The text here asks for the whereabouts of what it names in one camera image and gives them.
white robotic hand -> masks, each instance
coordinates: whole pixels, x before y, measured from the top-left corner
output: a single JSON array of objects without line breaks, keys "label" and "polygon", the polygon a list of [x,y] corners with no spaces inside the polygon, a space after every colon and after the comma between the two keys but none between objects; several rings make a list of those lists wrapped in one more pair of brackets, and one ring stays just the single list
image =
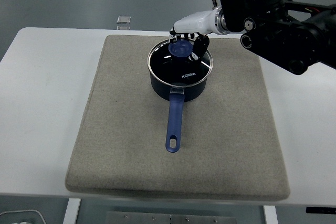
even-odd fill
[{"label": "white robotic hand", "polygon": [[229,34],[230,31],[226,28],[222,7],[219,6],[213,10],[198,12],[191,14],[181,20],[175,22],[171,35],[178,34],[210,34],[218,35]]}]

cable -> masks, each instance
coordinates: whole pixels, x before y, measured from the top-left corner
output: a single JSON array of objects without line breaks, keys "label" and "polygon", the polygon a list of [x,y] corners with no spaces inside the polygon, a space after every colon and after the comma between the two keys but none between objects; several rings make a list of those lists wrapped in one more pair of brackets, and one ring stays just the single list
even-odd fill
[{"label": "cable", "polygon": [[46,224],[46,221],[44,220],[42,214],[41,214],[39,211],[37,211],[37,210],[31,210],[31,209],[30,209],[30,210],[6,211],[6,212],[2,212],[2,213],[0,214],[0,216],[1,216],[1,215],[4,215],[4,214],[13,214],[13,213],[16,213],[16,212],[36,212],[36,213],[38,213],[38,214],[40,215],[40,217],[41,217],[43,223]]}]

pot rim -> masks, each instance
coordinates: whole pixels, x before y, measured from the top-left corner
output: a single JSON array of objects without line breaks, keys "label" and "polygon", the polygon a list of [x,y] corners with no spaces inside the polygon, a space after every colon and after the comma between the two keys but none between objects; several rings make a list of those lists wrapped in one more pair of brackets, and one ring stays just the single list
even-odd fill
[{"label": "pot rim", "polygon": [[153,70],[152,70],[151,65],[150,65],[151,57],[152,57],[153,52],[154,52],[157,48],[160,48],[160,47],[166,45],[167,43],[169,43],[169,39],[164,40],[164,41],[158,43],[155,47],[152,48],[152,50],[149,52],[148,57],[147,57],[147,67],[148,67],[148,69],[149,69],[150,74],[151,74],[156,80],[158,80],[159,82],[161,82],[161,83],[163,83],[163,84],[165,84],[165,85],[168,85],[168,86],[170,86],[170,87],[189,88],[189,87],[196,86],[196,85],[200,84],[201,82],[203,82],[203,81],[205,81],[205,80],[207,79],[207,77],[208,77],[209,74],[211,73],[212,68],[213,68],[213,65],[214,65],[212,56],[211,56],[211,54],[210,54],[210,52],[209,52],[208,50],[207,50],[205,53],[208,54],[208,56],[209,56],[209,60],[210,60],[209,71],[208,71],[208,73],[206,74],[206,76],[203,77],[200,81],[198,81],[198,82],[196,82],[196,83],[193,83],[193,84],[189,84],[189,85],[178,86],[178,85],[172,85],[172,84],[170,84],[170,83],[168,83],[168,82],[165,82],[165,81],[161,80],[160,78],[158,78],[158,77],[153,73]]}]

handle hole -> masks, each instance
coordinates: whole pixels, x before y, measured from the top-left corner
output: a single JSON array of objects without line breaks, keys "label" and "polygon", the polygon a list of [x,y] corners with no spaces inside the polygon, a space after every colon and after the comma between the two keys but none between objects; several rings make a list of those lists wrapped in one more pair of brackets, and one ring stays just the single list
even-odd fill
[{"label": "handle hole", "polygon": [[176,140],[177,140],[176,136],[173,135],[170,137],[170,141],[169,141],[170,148],[176,148]]}]

metal plate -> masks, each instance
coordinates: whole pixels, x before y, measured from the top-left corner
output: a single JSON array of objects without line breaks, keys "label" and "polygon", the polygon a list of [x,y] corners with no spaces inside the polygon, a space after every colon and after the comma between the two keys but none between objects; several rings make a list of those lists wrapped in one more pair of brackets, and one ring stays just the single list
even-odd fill
[{"label": "metal plate", "polygon": [[142,212],[107,212],[105,224],[170,224],[170,216]]},{"label": "metal plate", "polygon": [[129,24],[131,22],[131,16],[119,16],[117,24]]},{"label": "metal plate", "polygon": [[105,224],[236,224],[234,217],[107,212]]},{"label": "metal plate", "polygon": [[235,217],[171,215],[171,224],[237,224]]}]

